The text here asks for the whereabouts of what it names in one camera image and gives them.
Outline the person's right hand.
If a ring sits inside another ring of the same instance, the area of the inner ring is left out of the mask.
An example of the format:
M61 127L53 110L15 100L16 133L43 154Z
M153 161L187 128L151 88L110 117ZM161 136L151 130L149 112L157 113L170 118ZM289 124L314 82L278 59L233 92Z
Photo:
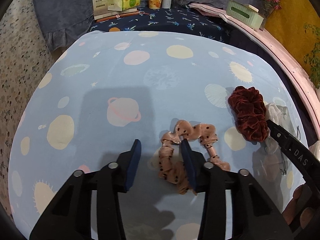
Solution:
M313 191L306 183L300 185L282 215L291 231L298 228L319 230L319 191Z

